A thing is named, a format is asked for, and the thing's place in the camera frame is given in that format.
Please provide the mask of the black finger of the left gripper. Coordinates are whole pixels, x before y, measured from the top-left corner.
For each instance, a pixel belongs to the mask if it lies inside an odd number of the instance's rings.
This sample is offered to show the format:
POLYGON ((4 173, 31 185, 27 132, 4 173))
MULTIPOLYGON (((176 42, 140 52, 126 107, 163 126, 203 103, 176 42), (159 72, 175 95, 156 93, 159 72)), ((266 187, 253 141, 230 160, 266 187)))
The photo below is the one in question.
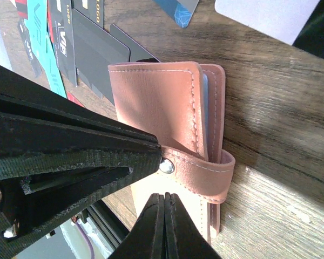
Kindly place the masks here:
POLYGON ((0 159, 59 165, 161 161, 157 139, 97 115, 0 66, 0 159))
POLYGON ((88 206, 156 172, 160 153, 0 156, 0 254, 18 254, 88 206))

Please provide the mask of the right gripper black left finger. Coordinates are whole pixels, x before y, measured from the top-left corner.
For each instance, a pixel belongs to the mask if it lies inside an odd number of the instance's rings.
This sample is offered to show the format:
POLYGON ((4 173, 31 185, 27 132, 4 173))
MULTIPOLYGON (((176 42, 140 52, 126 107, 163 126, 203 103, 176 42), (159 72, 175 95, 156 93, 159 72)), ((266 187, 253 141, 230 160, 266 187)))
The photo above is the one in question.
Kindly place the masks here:
POLYGON ((164 196, 152 194, 130 233, 110 258, 164 258, 164 196))

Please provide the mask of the pink leather card holder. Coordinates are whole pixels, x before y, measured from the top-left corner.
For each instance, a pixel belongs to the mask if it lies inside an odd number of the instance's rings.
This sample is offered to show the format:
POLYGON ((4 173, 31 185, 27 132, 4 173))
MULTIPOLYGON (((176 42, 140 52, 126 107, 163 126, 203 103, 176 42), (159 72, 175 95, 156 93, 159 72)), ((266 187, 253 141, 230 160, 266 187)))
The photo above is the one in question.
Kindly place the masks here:
POLYGON ((108 66, 117 118, 153 134, 163 161, 131 185, 137 214, 153 193, 176 193, 203 238, 220 231, 220 206, 235 158, 222 147, 225 71, 196 62, 119 63, 108 66))

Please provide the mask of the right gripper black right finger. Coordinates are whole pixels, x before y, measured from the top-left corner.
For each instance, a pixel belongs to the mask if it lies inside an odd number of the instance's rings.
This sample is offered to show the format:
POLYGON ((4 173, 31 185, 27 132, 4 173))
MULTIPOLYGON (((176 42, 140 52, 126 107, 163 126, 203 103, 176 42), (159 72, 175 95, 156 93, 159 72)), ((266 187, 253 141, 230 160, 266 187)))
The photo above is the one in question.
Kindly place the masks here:
POLYGON ((166 258, 220 258, 197 230, 177 194, 165 194, 166 258))

